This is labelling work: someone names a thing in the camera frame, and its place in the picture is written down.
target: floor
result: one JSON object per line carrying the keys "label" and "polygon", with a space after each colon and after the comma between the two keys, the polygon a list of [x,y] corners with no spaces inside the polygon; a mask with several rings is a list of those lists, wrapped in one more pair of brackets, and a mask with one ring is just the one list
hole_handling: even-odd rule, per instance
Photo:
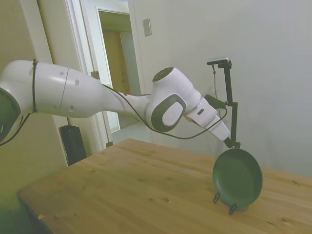
{"label": "floor", "polygon": [[141,122],[137,122],[128,127],[113,132],[112,137],[114,144],[129,138],[145,142],[152,142],[152,135],[150,130]]}

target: black speaker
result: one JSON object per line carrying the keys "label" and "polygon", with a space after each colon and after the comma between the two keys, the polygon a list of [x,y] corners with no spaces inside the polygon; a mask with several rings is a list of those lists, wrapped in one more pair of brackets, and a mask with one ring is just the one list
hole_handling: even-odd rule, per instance
{"label": "black speaker", "polygon": [[79,127],[65,125],[59,128],[67,154],[68,166],[87,157]]}

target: wooden door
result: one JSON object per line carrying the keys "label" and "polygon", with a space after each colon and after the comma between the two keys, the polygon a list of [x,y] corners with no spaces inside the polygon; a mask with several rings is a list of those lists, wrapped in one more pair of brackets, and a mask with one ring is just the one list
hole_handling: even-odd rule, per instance
{"label": "wooden door", "polygon": [[113,88],[119,92],[129,94],[130,85],[120,32],[103,30],[103,36]]}

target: black cable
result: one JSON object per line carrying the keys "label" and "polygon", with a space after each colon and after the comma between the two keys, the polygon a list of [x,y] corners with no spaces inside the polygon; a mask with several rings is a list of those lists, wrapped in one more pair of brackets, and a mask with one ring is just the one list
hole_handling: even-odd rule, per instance
{"label": "black cable", "polygon": [[0,146],[5,145],[6,143],[9,143],[11,140],[13,140],[14,137],[16,137],[16,135],[20,132],[21,128],[23,127],[23,125],[26,123],[28,117],[30,116],[31,113],[28,113],[26,118],[24,119],[23,123],[21,123],[21,125],[19,126],[18,130],[14,133],[14,135],[8,139],[6,142],[1,143]]}
{"label": "black cable", "polygon": [[35,97],[35,77],[36,77],[36,67],[38,62],[34,59],[33,62],[33,113],[37,112],[36,108],[36,97]]}
{"label": "black cable", "polygon": [[132,108],[132,110],[136,113],[136,115],[140,118],[140,120],[145,124],[145,126],[148,127],[150,130],[152,130],[153,132],[156,132],[156,133],[160,133],[160,134],[163,134],[163,135],[166,135],[166,136],[170,136],[170,137],[173,137],[173,138],[177,138],[177,139],[181,139],[181,140],[192,139],[192,138],[195,138],[195,137],[203,134],[204,132],[208,131],[209,129],[214,127],[216,124],[221,122],[224,119],[224,117],[226,116],[226,114],[228,113],[228,110],[226,108],[224,108],[225,114],[224,114],[224,116],[221,119],[219,119],[216,123],[211,125],[209,128],[205,129],[204,131],[202,131],[202,132],[200,132],[200,133],[198,133],[196,135],[189,136],[189,137],[174,136],[174,135],[171,135],[171,134],[168,134],[168,133],[163,133],[163,132],[157,131],[157,130],[153,129],[152,127],[150,127],[150,125],[141,117],[141,115],[137,112],[137,110],[131,105],[131,103],[121,93],[117,92],[116,90],[112,89],[111,87],[109,87],[109,86],[107,86],[105,84],[102,84],[102,85],[105,86],[106,88],[110,89],[111,91],[115,92],[119,96],[121,96],[128,103],[128,105]]}

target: gray joint cap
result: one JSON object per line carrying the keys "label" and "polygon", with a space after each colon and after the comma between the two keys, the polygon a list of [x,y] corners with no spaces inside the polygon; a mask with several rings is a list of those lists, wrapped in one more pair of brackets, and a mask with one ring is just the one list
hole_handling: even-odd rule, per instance
{"label": "gray joint cap", "polygon": [[160,72],[158,72],[154,78],[153,78],[153,82],[159,81],[163,78],[165,78],[167,75],[169,75],[172,70],[174,69],[174,67],[167,67],[164,70],[161,70]]}

